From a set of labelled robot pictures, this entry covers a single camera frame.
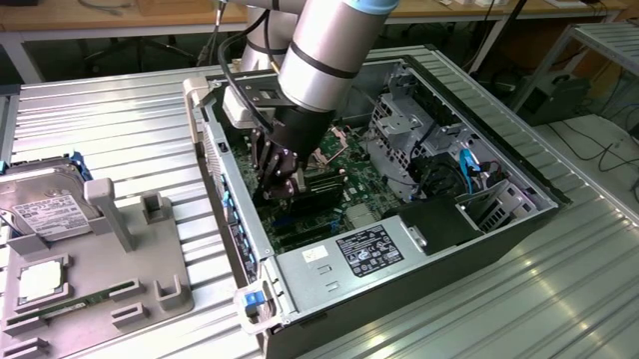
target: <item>circuit board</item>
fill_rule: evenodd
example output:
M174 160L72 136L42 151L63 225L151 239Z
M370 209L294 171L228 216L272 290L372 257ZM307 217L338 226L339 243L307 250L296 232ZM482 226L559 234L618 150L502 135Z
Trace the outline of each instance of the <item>circuit board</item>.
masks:
M339 205L332 209L296 219L286 234L279 233L276 226L274 226L282 217L278 202L274 201L267 206L256 207L268 239L279 254L352 230L354 227L344 215L350 207L366 203L374 216L380 218L388 209L400 204L399 198L367 159L366 150L359 146L355 136L346 135L344 138L346 149L343 149L344 140L335 135L335 130L326 134L319 145L323 156L331 159L342 152L327 165L320 162L311 163L304 172L308 176L312 176L312 174L335 169L347 171L347 182ZM231 143L232 151L248 193L252 194L258 188L258 179L251 163L248 137L244 137L243 143L240 142L238 141L235 145Z

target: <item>hard drive label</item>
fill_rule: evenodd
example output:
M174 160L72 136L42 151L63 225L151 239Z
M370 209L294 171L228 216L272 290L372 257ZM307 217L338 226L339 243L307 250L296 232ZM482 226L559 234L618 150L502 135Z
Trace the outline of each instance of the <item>hard drive label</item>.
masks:
M71 195L19 204L14 206L14 211L40 236L51 236L90 225Z

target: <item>motherboard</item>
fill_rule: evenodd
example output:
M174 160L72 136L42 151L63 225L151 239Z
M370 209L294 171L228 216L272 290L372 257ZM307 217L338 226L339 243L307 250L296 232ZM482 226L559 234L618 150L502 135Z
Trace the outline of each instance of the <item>motherboard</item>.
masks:
M359 224L366 224L367 219L379 220L388 209L402 204L388 188L387 178L372 166L367 146L360 145L362 136L347 127L332 127L304 171L308 177L330 171L346 171L343 194L336 206L302 217L287 213L286 201L271 200L256 206L278 253L346 233L359 227ZM231 142L232 151L248 193L252 194L258 188L258 178L251 163L248 133L236 138L239 141Z

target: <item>metal work table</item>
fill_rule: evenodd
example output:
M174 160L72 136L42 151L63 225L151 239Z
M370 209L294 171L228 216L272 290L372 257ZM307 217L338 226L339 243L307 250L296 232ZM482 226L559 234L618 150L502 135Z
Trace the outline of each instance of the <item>metal work table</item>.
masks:
M304 357L633 357L639 353L637 215L606 198L597 183L585 183L566 157L438 52L410 47L371 53L387 55L414 55L423 62L574 204L498 263ZM196 309L82 353L91 358L127 358L132 352L138 358L260 356L231 304L235 284L182 105L182 81L215 73L210 67L22 90L14 160L74 146L94 175L116 181L120 205L152 188L175 205Z
M511 108L519 111L539 80L550 71L571 40L595 50L639 76L639 26L629 22L570 25L542 60L526 87L518 91Z

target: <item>robotic arm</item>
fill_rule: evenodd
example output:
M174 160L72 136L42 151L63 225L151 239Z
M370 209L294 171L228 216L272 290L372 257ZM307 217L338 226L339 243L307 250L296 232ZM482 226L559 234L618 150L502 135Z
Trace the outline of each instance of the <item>robotic arm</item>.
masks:
M264 23L250 34L244 70L268 66L267 47L280 51L288 46L287 26L302 10L291 45L264 107L260 96L250 97L262 114L268 113L271 129L254 128L252 164L258 170L264 198L288 198L304 193L304 169L308 156L320 144L335 110L347 96L352 79L367 57L376 35L399 0L232 0L274 12L268 27L270 45L264 45ZM251 20L264 19L263 11L251 9ZM224 110L238 127L247 123L250 111L242 107L239 94L227 88Z

